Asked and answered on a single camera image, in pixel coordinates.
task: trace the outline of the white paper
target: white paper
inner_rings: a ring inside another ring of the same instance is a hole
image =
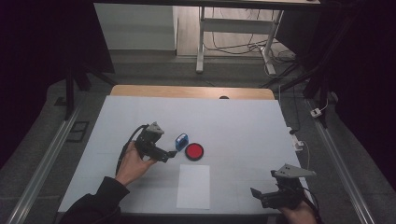
[[[177,208],[210,209],[210,167],[180,165]]]

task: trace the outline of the human hand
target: human hand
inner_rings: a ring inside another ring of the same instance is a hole
[[[157,161],[154,159],[149,159],[148,161],[140,159],[139,153],[134,146],[134,142],[131,142],[125,151],[119,172],[116,174],[116,180],[126,187],[128,184],[142,176],[155,162]]]
[[[317,224],[314,211],[305,202],[301,202],[295,209],[288,207],[279,208],[279,211],[285,215],[289,224]]]

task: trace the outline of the red button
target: red button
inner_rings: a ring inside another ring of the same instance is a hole
[[[204,148],[197,143],[191,143],[186,147],[186,156],[191,161],[198,161],[204,156]]]

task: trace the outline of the dark background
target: dark background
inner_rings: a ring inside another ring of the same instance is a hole
[[[394,9],[391,1],[366,2],[332,57],[329,85],[338,115],[396,189]],[[103,72],[112,66],[92,4],[2,4],[0,36],[3,166],[40,113],[47,88],[65,78],[70,64],[84,61]]]

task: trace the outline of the blue object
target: blue object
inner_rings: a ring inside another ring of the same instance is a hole
[[[181,151],[188,144],[189,144],[189,137],[185,133],[181,134],[175,140],[175,145],[176,145],[177,151]]]

